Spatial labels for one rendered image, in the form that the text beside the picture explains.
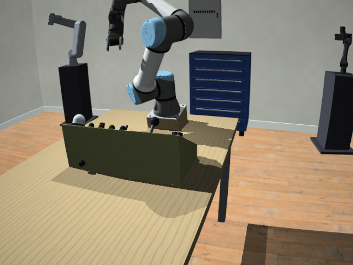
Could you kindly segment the green control console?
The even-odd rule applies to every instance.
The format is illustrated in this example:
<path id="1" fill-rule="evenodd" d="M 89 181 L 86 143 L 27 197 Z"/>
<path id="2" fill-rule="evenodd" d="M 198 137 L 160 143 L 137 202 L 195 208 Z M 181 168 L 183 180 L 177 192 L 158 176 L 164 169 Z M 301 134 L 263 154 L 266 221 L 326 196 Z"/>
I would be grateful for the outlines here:
<path id="1" fill-rule="evenodd" d="M 197 158 L 197 144 L 183 138 L 183 133 L 153 133 L 159 124 L 150 120 L 149 132 L 85 126 L 83 115 L 76 115 L 72 125 L 62 125 L 69 167 L 144 181 L 180 186 Z"/>

